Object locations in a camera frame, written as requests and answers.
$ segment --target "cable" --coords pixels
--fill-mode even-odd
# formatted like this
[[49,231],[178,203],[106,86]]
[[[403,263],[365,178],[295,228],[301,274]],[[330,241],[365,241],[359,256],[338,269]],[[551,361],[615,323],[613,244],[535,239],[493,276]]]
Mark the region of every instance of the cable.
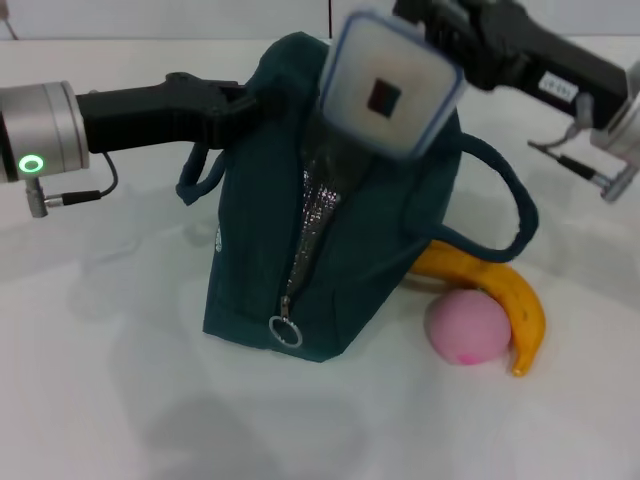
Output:
[[94,202],[96,200],[100,200],[111,192],[113,192],[118,186],[119,178],[118,178],[118,170],[116,170],[116,166],[111,159],[111,156],[108,153],[103,153],[107,164],[109,165],[109,170],[111,170],[111,175],[113,177],[113,181],[109,188],[104,191],[100,190],[85,190],[81,192],[67,192],[60,193],[57,195],[47,195],[45,197],[45,204],[47,207],[66,207],[68,205],[76,205],[78,203],[86,203],[86,202]]
[[107,152],[104,152],[103,155],[104,155],[105,160],[109,164],[109,170],[111,170],[111,175],[113,176],[113,182],[111,183],[109,188],[107,188],[103,192],[100,192],[100,197],[106,197],[111,192],[113,192],[116,189],[116,187],[118,186],[118,182],[120,181],[119,178],[118,178],[118,171],[116,170],[116,166],[114,165],[113,160],[111,160],[111,156]]

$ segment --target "zipper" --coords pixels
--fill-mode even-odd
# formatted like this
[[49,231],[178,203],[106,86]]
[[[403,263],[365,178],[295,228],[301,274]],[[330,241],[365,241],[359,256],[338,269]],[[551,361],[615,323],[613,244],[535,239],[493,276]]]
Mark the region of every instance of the zipper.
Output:
[[[303,341],[300,329],[290,319],[292,301],[308,280],[318,247],[330,229],[336,210],[357,188],[370,165],[370,155],[363,156],[344,137],[328,130],[318,112],[312,113],[307,127],[302,155],[296,155],[296,218],[289,244],[289,251],[294,253],[287,262],[286,282],[280,287],[276,306],[280,315],[269,319],[273,336],[289,348],[299,348]],[[276,329],[279,326],[282,331],[284,325],[295,335],[295,341],[287,341]]]

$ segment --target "zipper pull ring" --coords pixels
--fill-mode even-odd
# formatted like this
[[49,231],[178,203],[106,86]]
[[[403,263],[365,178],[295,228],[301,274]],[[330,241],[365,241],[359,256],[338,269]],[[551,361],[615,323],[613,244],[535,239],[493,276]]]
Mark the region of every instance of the zipper pull ring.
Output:
[[[280,315],[275,315],[269,319],[269,330],[271,334],[281,344],[288,348],[300,348],[302,346],[302,332],[298,326],[289,320],[289,305],[291,299],[285,295],[280,299]],[[278,333],[278,330],[282,331],[284,327],[289,328],[295,335],[295,342],[287,342],[285,338]]]

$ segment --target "bag handle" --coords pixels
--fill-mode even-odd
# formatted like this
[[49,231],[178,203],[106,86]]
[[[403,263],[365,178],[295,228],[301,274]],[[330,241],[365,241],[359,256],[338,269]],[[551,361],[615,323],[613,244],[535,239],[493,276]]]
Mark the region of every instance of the bag handle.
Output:
[[478,158],[502,177],[518,207],[518,215],[520,216],[519,231],[511,245],[504,250],[496,250],[479,245],[452,228],[441,224],[431,226],[428,232],[429,236],[434,240],[441,240],[487,262],[510,262],[522,253],[535,235],[539,223],[538,209],[529,192],[527,192],[527,189],[511,168],[511,165],[495,148],[479,138],[463,133],[461,136],[461,150]]
[[182,167],[180,180],[176,185],[176,193],[186,205],[191,205],[200,197],[211,192],[222,180],[225,171],[224,153],[216,158],[207,178],[198,183],[208,154],[209,146],[207,144],[196,143],[191,150],[189,159]]

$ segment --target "white wall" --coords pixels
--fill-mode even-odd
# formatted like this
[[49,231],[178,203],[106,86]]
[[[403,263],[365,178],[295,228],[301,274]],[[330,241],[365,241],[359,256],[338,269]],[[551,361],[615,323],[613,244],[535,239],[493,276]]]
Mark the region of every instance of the white wall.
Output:
[[[520,0],[520,3],[539,23],[559,33],[640,34],[638,0]],[[394,0],[333,0],[334,26],[339,26],[351,9],[362,4],[390,11]]]
[[[21,38],[328,36],[327,0],[9,0]],[[8,39],[4,25],[0,38]]]

